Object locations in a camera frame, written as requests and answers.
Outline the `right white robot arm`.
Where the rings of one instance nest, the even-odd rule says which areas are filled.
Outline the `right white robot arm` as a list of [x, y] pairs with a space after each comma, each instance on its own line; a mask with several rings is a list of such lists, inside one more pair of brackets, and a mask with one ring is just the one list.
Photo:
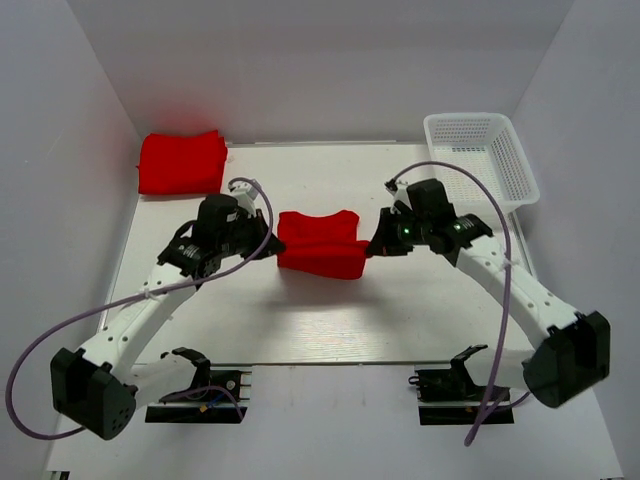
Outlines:
[[506, 245], [474, 214], [455, 212], [437, 179], [395, 180], [381, 209], [367, 257], [406, 256], [426, 246], [476, 281], [526, 335], [532, 348], [514, 355], [506, 384], [522, 384], [543, 405], [557, 408], [608, 377], [611, 326], [599, 312], [579, 312], [506, 257]]

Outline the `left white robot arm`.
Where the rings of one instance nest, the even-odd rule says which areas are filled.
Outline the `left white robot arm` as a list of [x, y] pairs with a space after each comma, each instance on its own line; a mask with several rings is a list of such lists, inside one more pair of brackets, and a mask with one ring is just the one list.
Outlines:
[[210, 360], [179, 347], [154, 363], [136, 361], [174, 312], [215, 278], [224, 259], [259, 260], [283, 252], [255, 206], [258, 192], [243, 184], [207, 196], [195, 219], [175, 232], [140, 294], [76, 351], [51, 361], [54, 408], [104, 440], [119, 435], [137, 409], [158, 401], [199, 399], [212, 388]]

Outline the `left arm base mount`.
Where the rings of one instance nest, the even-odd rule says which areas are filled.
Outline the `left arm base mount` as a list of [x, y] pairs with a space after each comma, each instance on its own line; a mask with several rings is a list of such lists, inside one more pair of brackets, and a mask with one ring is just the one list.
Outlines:
[[239, 425], [250, 403], [252, 369], [213, 366], [204, 383], [192, 386], [196, 393], [150, 404], [148, 424]]

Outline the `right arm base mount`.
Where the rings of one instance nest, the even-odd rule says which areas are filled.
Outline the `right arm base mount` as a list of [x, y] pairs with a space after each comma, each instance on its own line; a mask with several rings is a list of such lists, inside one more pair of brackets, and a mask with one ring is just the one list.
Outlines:
[[408, 378], [418, 401], [421, 426], [472, 426], [484, 386], [457, 374], [453, 368], [417, 369]]

